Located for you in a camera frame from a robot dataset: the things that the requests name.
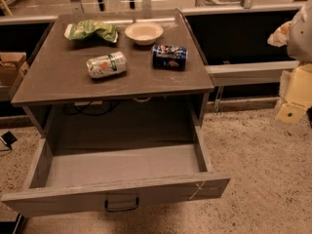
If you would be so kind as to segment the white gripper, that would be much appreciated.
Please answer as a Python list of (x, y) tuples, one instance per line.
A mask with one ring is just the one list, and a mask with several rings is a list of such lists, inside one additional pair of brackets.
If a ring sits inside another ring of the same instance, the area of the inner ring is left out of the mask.
[[(271, 46), (288, 44), (289, 21), (280, 25), (267, 39)], [(273, 119), (284, 125), (296, 124), (312, 106), (312, 64), (301, 62), (292, 72), (284, 70), (280, 78), (280, 97), (274, 108)]]

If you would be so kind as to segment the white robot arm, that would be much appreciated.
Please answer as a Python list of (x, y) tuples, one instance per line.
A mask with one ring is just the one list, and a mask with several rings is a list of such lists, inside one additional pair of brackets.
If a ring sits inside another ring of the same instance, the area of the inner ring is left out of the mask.
[(308, 0), (292, 20), (280, 25), (267, 43), (287, 46), (288, 56), (298, 61), (292, 72), (282, 72), (280, 98), (274, 113), (276, 122), (295, 124), (312, 107), (312, 0)]

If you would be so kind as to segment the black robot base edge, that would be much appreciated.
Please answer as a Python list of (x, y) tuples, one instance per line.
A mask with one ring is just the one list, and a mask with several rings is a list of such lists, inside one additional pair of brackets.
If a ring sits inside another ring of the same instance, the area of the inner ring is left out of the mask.
[(17, 215), (14, 221), (0, 221), (0, 234), (21, 234), (25, 223), (25, 217)]

